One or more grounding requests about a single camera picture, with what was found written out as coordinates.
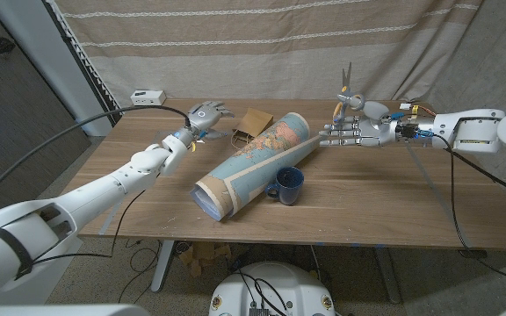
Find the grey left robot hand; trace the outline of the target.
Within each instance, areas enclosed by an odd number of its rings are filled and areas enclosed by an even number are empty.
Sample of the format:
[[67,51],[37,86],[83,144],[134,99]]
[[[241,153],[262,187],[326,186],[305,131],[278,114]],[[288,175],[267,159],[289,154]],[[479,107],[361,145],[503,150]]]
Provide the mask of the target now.
[[227,134],[213,129],[220,118],[235,115],[221,101],[205,101],[195,104],[187,113],[190,120],[190,131],[195,140],[217,140]]

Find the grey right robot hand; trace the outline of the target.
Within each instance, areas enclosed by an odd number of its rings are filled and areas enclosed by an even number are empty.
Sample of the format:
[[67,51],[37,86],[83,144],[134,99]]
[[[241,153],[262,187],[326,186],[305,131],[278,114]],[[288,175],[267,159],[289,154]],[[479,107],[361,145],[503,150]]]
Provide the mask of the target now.
[[383,147],[396,140],[397,123],[392,121],[389,109],[382,103],[367,101],[362,116],[346,116],[347,105],[339,102],[333,113],[333,123],[319,132],[321,147],[363,146]]

